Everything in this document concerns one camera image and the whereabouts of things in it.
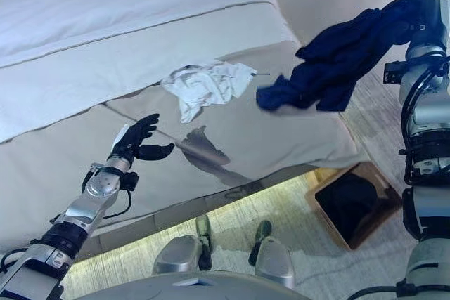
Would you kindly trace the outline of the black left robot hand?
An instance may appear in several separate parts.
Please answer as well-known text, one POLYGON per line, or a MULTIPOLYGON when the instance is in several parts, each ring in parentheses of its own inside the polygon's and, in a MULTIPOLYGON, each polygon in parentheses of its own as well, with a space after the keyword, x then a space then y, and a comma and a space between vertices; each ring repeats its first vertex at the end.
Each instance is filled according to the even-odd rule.
POLYGON ((144 161, 158 161, 168 157, 175 144, 168 145, 142 145, 144 139, 150 138, 157 130, 159 114, 152 114, 140 119, 129 126, 123 135, 115 141, 109 157, 122 157, 130 164, 135 159, 144 161))

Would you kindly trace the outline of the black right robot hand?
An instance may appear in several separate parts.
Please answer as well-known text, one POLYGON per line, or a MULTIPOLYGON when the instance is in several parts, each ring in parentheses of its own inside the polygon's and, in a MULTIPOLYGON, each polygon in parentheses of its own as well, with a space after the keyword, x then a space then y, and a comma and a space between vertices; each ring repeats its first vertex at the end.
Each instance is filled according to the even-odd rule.
POLYGON ((400 20, 408 27, 410 45, 442 45, 439 0, 395 0, 392 4, 401 10, 400 20))

